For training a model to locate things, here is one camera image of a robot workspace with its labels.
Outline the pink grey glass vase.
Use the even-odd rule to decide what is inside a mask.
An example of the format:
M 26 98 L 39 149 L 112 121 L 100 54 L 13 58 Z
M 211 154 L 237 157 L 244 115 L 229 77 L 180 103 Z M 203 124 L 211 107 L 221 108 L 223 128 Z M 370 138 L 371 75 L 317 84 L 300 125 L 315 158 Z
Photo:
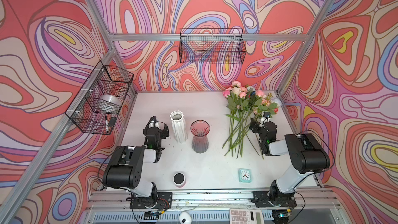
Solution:
M 196 153 L 205 153 L 209 148 L 209 141 L 207 135 L 210 132 L 210 125 L 205 120 L 195 121 L 190 131 L 193 134 L 192 149 Z

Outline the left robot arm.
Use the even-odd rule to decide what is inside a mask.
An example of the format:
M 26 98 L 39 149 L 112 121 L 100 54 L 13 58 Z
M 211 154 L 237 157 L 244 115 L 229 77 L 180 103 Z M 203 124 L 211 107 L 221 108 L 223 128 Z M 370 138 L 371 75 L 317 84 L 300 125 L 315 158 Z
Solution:
M 118 146 L 104 171 L 102 183 L 105 187 L 123 189 L 137 198 L 158 199 L 155 183 L 142 179 L 145 163 L 160 161 L 162 141 L 169 137 L 169 128 L 163 122 L 150 120 L 143 129 L 142 146 Z

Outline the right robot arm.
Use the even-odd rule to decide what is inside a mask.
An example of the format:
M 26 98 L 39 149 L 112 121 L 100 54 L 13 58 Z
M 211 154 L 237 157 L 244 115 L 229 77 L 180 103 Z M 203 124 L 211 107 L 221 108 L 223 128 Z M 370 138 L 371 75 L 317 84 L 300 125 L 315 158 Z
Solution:
M 277 125 L 271 121 L 251 119 L 249 129 L 259 136 L 259 147 L 265 156 L 289 155 L 291 165 L 274 180 L 266 197 L 255 197 L 256 205 L 269 204 L 280 207 L 294 202 L 296 187 L 307 177 L 322 173 L 331 166 L 330 158 L 311 133 L 287 134 L 276 140 Z

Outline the white ribbed ceramic vase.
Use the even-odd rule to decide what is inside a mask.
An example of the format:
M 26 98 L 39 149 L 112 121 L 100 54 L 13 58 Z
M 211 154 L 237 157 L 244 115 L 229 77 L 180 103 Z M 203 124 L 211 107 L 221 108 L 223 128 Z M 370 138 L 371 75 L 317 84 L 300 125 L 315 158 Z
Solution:
M 180 144 L 185 143 L 188 135 L 183 112 L 173 111 L 170 115 L 170 119 L 172 121 L 172 129 L 174 132 L 175 140 L 177 141 L 177 143 Z

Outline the bunch of artificial flowers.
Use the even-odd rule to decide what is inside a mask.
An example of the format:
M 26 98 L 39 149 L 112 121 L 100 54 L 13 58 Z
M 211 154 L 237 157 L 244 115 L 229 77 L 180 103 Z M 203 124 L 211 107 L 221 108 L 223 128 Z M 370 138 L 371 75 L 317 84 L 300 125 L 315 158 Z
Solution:
M 227 154 L 236 157 L 243 156 L 244 141 L 248 137 L 250 121 L 259 121 L 263 113 L 269 112 L 274 117 L 281 107 L 281 102 L 272 93 L 265 93 L 253 86 L 243 86 L 235 80 L 223 93 L 227 100 L 230 113 L 229 136 L 223 144 L 228 148 Z

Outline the mint green small clock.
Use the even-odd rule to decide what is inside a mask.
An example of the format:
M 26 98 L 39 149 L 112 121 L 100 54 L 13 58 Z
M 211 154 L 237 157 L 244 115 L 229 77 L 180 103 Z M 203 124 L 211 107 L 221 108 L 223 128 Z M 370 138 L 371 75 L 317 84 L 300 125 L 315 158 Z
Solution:
M 240 183 L 250 183 L 252 182 L 251 170 L 249 169 L 239 169 L 238 179 Z

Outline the white round device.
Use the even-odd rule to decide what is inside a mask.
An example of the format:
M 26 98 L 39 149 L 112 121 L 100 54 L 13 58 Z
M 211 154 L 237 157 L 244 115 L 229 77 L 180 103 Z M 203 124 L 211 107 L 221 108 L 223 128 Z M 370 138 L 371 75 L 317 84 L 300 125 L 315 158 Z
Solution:
M 181 212 L 178 221 L 180 224 L 192 224 L 192 217 L 188 212 Z

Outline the white pink calculator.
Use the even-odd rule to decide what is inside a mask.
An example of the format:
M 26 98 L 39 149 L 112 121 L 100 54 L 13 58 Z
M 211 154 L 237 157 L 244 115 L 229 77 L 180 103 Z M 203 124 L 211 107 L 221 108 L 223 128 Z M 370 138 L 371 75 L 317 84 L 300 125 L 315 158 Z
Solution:
M 231 224 L 264 224 L 262 212 L 256 209 L 230 209 Z

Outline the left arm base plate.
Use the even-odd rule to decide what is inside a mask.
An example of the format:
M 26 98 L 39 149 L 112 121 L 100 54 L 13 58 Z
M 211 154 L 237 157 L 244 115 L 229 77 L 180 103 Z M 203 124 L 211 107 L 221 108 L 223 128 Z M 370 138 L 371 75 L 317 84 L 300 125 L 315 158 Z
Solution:
M 157 211 L 165 211 L 172 207 L 173 193 L 172 192 L 158 192 L 153 193 L 150 197 L 137 197 L 132 194 L 129 198 L 130 209 L 149 209 Z

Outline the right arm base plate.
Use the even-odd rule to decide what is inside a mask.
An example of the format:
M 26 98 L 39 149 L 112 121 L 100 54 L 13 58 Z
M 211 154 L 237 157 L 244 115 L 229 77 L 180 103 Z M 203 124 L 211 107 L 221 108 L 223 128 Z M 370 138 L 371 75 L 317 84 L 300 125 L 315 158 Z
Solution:
M 295 208 L 297 206 L 294 194 L 284 194 L 270 191 L 254 191 L 251 202 L 260 207 L 286 207 Z

